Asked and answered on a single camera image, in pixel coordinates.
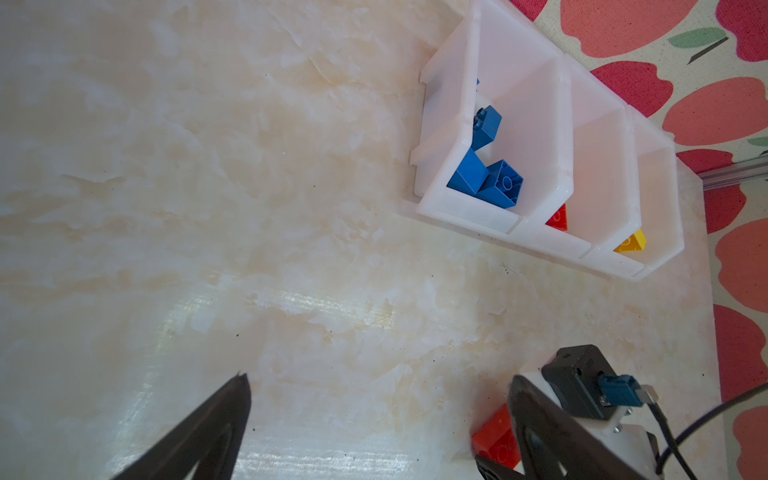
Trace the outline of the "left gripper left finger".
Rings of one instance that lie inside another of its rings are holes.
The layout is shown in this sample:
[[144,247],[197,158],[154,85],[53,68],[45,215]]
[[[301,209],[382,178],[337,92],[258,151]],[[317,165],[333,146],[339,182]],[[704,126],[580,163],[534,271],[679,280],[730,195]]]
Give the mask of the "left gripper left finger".
[[116,477],[231,478],[250,409],[248,377],[238,374]]

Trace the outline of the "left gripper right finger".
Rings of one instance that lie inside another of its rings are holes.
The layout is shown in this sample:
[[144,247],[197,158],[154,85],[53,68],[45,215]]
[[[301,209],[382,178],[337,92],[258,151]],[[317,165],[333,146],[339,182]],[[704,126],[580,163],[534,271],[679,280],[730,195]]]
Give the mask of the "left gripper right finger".
[[527,378],[516,375],[508,409],[528,479],[640,479]]

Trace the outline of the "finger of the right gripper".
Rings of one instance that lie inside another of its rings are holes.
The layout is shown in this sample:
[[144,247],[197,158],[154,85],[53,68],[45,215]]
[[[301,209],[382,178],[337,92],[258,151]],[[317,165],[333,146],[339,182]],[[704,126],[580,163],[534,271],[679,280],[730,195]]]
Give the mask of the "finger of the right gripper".
[[477,454],[477,469],[484,480],[525,480],[525,476],[489,458]]

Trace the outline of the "red long lego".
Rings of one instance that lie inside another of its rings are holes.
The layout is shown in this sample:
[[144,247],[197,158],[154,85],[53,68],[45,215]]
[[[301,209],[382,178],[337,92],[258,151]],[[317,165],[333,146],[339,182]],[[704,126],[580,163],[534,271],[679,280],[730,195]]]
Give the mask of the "red long lego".
[[546,225],[561,232],[568,231],[567,205],[563,204],[546,222]]
[[493,416],[471,436],[473,452],[504,467],[514,469],[521,462],[518,442],[513,433],[511,416],[502,405]]

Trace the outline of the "yellow lego cube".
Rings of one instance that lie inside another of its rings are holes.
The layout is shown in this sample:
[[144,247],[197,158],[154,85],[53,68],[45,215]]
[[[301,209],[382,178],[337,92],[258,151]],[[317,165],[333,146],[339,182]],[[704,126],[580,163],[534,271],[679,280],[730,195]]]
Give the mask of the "yellow lego cube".
[[638,229],[618,247],[614,249],[617,253],[643,251],[647,246],[647,238],[641,229]]

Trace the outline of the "small dark blue lego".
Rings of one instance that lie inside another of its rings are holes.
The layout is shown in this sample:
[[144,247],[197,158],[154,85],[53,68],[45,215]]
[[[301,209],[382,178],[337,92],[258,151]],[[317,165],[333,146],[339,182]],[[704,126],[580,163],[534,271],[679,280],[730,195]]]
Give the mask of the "small dark blue lego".
[[499,160],[487,170],[488,175],[476,197],[502,209],[516,206],[524,182],[523,177],[505,160]]

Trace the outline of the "blue lego cube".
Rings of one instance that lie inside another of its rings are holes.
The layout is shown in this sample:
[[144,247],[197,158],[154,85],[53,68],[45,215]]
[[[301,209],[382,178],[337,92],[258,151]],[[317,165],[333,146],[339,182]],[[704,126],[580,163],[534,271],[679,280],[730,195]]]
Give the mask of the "blue lego cube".
[[488,177],[488,169],[469,149],[447,183],[447,187],[469,196],[476,196]]

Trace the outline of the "white three-compartment plastic bin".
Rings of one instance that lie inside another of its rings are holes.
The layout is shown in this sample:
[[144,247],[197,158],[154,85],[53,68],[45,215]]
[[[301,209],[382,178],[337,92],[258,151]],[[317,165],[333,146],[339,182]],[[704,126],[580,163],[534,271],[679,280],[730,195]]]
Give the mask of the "white three-compartment plastic bin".
[[[683,250],[672,140],[509,2],[474,2],[420,79],[410,154],[419,214],[632,281]],[[523,177],[509,209],[447,187],[488,105],[502,122],[475,152],[487,168],[505,160]],[[567,232],[546,225],[563,204]],[[614,251],[638,229],[643,251]]]

